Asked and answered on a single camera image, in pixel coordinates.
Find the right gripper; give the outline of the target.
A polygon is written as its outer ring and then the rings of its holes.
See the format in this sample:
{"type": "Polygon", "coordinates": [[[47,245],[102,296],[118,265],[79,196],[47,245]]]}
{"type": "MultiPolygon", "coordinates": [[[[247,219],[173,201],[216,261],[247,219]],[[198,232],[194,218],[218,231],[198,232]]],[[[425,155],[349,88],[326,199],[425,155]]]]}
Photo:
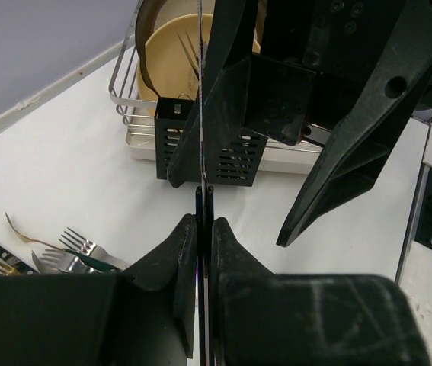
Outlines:
{"type": "Polygon", "coordinates": [[[330,129],[347,114],[282,225],[277,245],[289,246],[320,216],[374,186],[432,91],[432,1],[260,1],[255,31],[265,58],[287,64],[283,90],[291,94],[283,101],[254,94],[255,133],[294,145],[299,138],[285,135],[285,126],[330,129]]]}

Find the pink handled knife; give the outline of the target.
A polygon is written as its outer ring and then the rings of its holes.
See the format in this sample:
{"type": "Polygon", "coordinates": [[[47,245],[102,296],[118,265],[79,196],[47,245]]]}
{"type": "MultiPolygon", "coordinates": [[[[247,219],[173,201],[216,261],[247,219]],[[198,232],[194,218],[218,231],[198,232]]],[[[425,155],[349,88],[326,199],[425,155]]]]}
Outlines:
{"type": "Polygon", "coordinates": [[[182,47],[182,50],[184,51],[184,54],[187,58],[187,61],[189,62],[190,67],[192,68],[197,80],[199,80],[200,79],[199,57],[196,53],[194,44],[192,43],[192,40],[188,32],[185,32],[185,38],[183,38],[180,34],[177,34],[177,36],[180,45],[182,47]]]}

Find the silver fork black handle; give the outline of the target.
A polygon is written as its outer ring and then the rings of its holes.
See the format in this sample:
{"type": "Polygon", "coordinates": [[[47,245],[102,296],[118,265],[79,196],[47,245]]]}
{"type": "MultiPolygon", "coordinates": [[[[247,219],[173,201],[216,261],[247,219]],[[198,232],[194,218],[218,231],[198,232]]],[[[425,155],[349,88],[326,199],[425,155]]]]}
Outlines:
{"type": "Polygon", "coordinates": [[[0,259],[23,275],[32,275],[35,272],[32,267],[22,262],[18,257],[4,249],[2,246],[0,246],[0,259]]]}

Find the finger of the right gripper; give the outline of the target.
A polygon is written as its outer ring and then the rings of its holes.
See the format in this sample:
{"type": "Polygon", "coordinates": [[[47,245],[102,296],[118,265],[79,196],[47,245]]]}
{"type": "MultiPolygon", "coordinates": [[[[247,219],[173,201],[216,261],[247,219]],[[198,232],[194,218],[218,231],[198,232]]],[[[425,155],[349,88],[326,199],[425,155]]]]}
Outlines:
{"type": "MultiPolygon", "coordinates": [[[[258,11],[256,1],[217,1],[203,68],[203,135],[207,181],[210,184],[251,186],[267,139],[253,131],[253,96],[270,92],[283,101],[287,64],[266,59],[253,51],[258,11]],[[254,154],[231,162],[223,152],[249,135],[254,154]]],[[[301,139],[290,126],[283,133],[301,139]]],[[[181,137],[167,167],[167,179],[178,188],[187,181],[200,182],[198,101],[188,114],[181,137]]]]}

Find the gold utensil green handle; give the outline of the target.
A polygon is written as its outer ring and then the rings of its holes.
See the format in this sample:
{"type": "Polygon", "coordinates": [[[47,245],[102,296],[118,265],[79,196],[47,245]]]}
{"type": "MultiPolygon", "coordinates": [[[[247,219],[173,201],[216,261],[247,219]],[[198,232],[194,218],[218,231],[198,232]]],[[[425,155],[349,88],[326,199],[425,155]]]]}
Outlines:
{"type": "Polygon", "coordinates": [[[12,231],[19,238],[19,240],[21,240],[22,242],[24,242],[24,243],[34,243],[35,242],[35,243],[39,243],[39,244],[41,244],[43,246],[46,246],[46,247],[48,247],[50,249],[56,249],[56,250],[62,251],[62,249],[60,247],[58,247],[58,246],[55,246],[53,244],[49,244],[48,242],[44,242],[43,240],[40,240],[40,239],[31,238],[31,237],[23,234],[22,232],[20,232],[15,227],[15,225],[13,224],[12,219],[10,218],[10,216],[8,215],[7,212],[5,212],[5,217],[6,217],[6,220],[8,222],[8,225],[10,226],[10,228],[12,229],[12,231]]]}

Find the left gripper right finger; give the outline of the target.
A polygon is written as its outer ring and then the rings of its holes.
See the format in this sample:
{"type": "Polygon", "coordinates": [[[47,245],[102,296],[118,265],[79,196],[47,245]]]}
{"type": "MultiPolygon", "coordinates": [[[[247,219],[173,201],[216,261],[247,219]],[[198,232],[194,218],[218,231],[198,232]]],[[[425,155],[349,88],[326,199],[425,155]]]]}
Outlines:
{"type": "Polygon", "coordinates": [[[219,365],[428,365],[402,290],[369,274],[274,274],[225,218],[211,244],[211,345],[219,365]]]}

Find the all silver fork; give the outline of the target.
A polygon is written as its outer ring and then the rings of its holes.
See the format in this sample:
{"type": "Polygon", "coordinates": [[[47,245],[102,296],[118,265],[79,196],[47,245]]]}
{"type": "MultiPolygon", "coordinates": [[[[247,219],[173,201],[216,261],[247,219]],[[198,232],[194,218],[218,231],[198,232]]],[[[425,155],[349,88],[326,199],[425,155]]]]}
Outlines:
{"type": "Polygon", "coordinates": [[[127,262],[109,254],[102,246],[69,227],[61,234],[59,241],[70,249],[106,262],[121,270],[125,270],[130,266],[127,262]]]}

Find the brown rimmed beige plate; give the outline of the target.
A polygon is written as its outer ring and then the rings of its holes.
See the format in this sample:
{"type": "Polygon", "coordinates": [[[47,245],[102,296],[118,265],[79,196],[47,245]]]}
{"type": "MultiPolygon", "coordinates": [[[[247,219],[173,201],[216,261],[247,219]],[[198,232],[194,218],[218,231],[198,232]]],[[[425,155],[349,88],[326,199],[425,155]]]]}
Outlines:
{"type": "Polygon", "coordinates": [[[144,43],[137,47],[136,83],[144,101],[193,100],[198,92],[198,20],[196,1],[150,1],[136,26],[144,43]]]}

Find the yellow plate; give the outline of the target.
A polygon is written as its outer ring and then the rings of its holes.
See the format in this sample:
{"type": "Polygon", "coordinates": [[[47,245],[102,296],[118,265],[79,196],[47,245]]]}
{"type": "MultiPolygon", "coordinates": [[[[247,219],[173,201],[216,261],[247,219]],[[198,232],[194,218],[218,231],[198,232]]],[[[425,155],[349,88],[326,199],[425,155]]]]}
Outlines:
{"type": "Polygon", "coordinates": [[[197,78],[182,50],[177,34],[185,38],[188,32],[192,43],[197,41],[197,15],[187,14],[162,25],[146,42],[146,68],[155,89],[151,90],[136,77],[139,97],[157,102],[164,98],[194,100],[198,91],[197,78]]]}

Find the grey marbled handle knife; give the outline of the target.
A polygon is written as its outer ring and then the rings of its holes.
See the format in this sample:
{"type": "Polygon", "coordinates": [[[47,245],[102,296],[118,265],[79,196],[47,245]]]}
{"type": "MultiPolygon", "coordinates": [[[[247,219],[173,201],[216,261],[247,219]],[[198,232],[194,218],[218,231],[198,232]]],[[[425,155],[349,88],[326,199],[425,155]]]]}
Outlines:
{"type": "Polygon", "coordinates": [[[211,345],[211,312],[210,312],[210,218],[211,211],[207,206],[210,194],[206,175],[206,160],[203,135],[203,5],[197,1],[197,51],[198,51],[198,129],[200,153],[200,187],[197,189],[197,288],[198,288],[198,320],[200,364],[215,365],[216,359],[211,345]]]}

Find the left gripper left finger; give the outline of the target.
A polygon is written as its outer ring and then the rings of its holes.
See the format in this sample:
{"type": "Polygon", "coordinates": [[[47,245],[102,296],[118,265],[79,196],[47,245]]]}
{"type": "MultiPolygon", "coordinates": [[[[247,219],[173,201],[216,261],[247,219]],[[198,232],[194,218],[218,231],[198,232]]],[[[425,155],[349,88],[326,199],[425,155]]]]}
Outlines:
{"type": "Polygon", "coordinates": [[[195,216],[123,272],[0,276],[0,365],[184,365],[195,216]]]}

